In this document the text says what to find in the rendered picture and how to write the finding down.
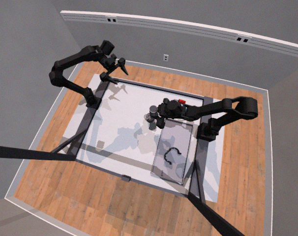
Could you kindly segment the black metal frame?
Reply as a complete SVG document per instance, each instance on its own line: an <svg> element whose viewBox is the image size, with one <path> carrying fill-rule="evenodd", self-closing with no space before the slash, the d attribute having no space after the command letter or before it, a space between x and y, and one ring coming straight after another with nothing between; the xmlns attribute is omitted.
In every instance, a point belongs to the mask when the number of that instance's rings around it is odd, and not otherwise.
<svg viewBox="0 0 298 236"><path fill-rule="evenodd" d="M87 128L82 129L80 132L69 138L60 146L52 150L51 152L20 149L13 147L0 146L0 158L14 158L14 159L34 159L34 160L57 160L57 161L75 161L75 155L58 153L72 141L77 139ZM206 205L205 194L203 189L201 171L199 166L199 160L195 159L196 176L199 190L199 198L193 193L188 192L188 200L197 208L197 210L215 227L215 229L222 236L245 236L209 206Z"/></svg>

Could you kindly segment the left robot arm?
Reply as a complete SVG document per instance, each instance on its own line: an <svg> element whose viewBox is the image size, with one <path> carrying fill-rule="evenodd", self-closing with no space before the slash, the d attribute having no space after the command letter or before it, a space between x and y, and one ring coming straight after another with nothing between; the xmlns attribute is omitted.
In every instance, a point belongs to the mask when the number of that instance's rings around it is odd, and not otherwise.
<svg viewBox="0 0 298 236"><path fill-rule="evenodd" d="M91 88L83 88L67 79L64 78L63 70L72 67L76 64L79 64L84 61L98 61L100 64L104 58L107 58L105 55L110 55L112 50L114 49L114 45L104 40L102 45L99 47L96 46L86 46L84 47L79 53L74 54L72 56L69 56L67 58L64 58L59 61L55 61L54 66L52 67L51 72L49 73L49 78L51 81L51 84L57 87L66 87L70 90L73 90L79 94L82 94L85 97L86 102L89 105L95 106L98 99L94 99L94 94L91 90ZM98 51L98 53L96 52ZM109 66L115 63L117 57L116 55L112 54L110 59L108 58L106 61L104 61L104 64L107 69L109 69Z"/></svg>

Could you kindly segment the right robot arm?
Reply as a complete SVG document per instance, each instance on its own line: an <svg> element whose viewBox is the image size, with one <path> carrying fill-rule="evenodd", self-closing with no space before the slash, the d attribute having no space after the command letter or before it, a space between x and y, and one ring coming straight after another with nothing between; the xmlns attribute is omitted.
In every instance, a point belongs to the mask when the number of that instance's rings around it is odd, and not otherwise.
<svg viewBox="0 0 298 236"><path fill-rule="evenodd" d="M239 102L235 109L232 103ZM187 109L186 109L187 108ZM167 106L165 104L158 105L157 112L159 116L168 116L169 110L173 114L173 118L183 119L187 121L198 120L202 116L225 112L227 114L219 118L208 119L208 125L204 127L204 134L209 136L219 135L222 126L232 123L239 119L254 119L258 116L257 100L252 97L239 96L236 98L224 98L221 101L207 104L204 106L191 106L183 103L183 106L176 100L171 100ZM185 112L186 110L186 112Z"/></svg>

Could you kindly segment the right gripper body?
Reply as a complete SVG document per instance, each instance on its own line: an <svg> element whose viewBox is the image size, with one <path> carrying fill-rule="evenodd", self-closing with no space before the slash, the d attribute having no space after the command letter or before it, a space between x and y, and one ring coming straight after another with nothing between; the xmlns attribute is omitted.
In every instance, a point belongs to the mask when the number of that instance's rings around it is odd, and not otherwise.
<svg viewBox="0 0 298 236"><path fill-rule="evenodd" d="M168 98L164 98L163 99L163 104L165 104L166 106L167 106L167 104L170 102L170 100L168 99ZM165 122L164 122L164 118L166 118L166 119L168 119L168 118L172 118L172 119L174 119L173 118L173 114L171 113L171 111L169 110L169 115L168 116L166 116L166 117L161 117L161 118L159 118L158 120L157 120L157 122L156 122L156 126L157 127L159 127L160 129L163 129L164 128L164 126L165 126Z"/></svg>

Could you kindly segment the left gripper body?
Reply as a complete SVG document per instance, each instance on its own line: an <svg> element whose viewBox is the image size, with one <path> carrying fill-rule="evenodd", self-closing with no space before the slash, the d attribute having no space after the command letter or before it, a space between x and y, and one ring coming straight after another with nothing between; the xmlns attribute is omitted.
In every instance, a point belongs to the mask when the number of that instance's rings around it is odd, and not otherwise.
<svg viewBox="0 0 298 236"><path fill-rule="evenodd" d="M121 67L121 63L122 62L125 62L125 59L124 58L120 58L119 60L118 60L118 63L115 65L114 63L112 64L112 65L110 65L109 66L109 69L107 69L106 68L106 66L105 66L105 64L104 64L104 61L106 61L108 58L104 58L103 60L102 60L102 62L101 62L101 65L107 70L107 72L103 72L103 73L101 73L100 75L99 75L99 77L100 77L100 80L102 81L102 82L104 82L105 81L105 77L107 76L107 75L109 75L110 73L112 73L115 69L117 69L118 67Z"/></svg>

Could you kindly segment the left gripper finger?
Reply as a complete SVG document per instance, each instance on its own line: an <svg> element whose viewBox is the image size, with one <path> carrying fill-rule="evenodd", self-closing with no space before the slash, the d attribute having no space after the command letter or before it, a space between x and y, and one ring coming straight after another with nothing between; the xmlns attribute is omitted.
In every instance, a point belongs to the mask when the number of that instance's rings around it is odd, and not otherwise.
<svg viewBox="0 0 298 236"><path fill-rule="evenodd" d="M123 63L121 64L121 70L122 70L126 75L128 75L128 73L127 73L127 71L126 71L124 65L125 65L125 62L123 62Z"/></svg>
<svg viewBox="0 0 298 236"><path fill-rule="evenodd" d="M104 79L105 81L108 81L117 85L117 83L109 75L107 75Z"/></svg>

